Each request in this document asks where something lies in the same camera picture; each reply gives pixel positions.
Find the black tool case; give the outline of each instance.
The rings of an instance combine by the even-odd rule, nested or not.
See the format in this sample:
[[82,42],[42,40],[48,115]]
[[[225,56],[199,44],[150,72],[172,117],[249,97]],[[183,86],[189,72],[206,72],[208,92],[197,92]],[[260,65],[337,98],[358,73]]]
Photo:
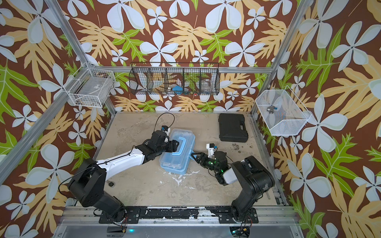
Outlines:
[[247,142],[249,136],[242,114],[221,113],[218,117],[219,138],[221,141]]

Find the wire mesh basket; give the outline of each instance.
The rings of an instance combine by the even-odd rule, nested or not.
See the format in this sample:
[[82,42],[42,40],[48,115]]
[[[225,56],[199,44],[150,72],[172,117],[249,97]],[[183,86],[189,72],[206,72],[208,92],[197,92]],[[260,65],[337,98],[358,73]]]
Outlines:
[[296,136],[312,114],[299,108],[286,90],[265,90],[255,99],[255,103],[272,136]]
[[67,94],[76,106],[103,107],[110,90],[114,87],[115,75],[110,70],[87,68]]
[[166,64],[168,63],[161,63],[161,67],[147,67],[133,66],[132,63],[129,74],[131,92],[169,95],[219,93],[218,64],[213,64],[213,67],[184,67],[182,63],[176,63],[177,67],[166,67]]

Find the container handle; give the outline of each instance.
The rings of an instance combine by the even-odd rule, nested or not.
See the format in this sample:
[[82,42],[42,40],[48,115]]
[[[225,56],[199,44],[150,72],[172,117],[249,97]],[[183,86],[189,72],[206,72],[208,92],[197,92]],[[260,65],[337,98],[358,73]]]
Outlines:
[[182,140],[180,150],[178,152],[172,152],[172,155],[181,155],[182,151],[184,150],[186,139],[181,136],[179,136],[179,139]]

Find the white wire basket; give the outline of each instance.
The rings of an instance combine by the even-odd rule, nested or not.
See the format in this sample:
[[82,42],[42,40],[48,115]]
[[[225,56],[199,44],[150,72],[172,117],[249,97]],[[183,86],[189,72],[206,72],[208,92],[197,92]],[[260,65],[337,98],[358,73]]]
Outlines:
[[67,90],[67,94],[76,106],[103,107],[114,88],[115,75],[110,70],[87,68]]
[[312,116],[295,93],[291,93],[306,109],[304,112],[283,89],[265,90],[255,99],[272,136],[296,136]]

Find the stained floor surface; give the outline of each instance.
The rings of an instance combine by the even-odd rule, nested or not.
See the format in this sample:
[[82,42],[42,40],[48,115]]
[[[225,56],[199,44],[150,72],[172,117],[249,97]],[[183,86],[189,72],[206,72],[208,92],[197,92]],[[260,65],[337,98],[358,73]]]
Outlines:
[[[102,144],[97,160],[110,158],[131,150],[151,137],[158,113],[117,113]],[[223,142],[219,139],[217,113],[175,113],[172,129],[191,130],[195,136],[194,152],[207,154],[206,144],[214,143],[233,161],[253,155],[262,164],[250,121],[245,115],[249,140],[246,143]],[[171,115],[163,115],[156,129],[172,123]],[[105,191],[117,197],[126,206],[217,206],[231,205],[241,191],[239,182],[220,185],[208,171],[191,160],[186,175],[169,174],[159,164],[159,157],[143,165],[132,167],[109,181]],[[276,205],[272,190],[268,191],[255,206]]]

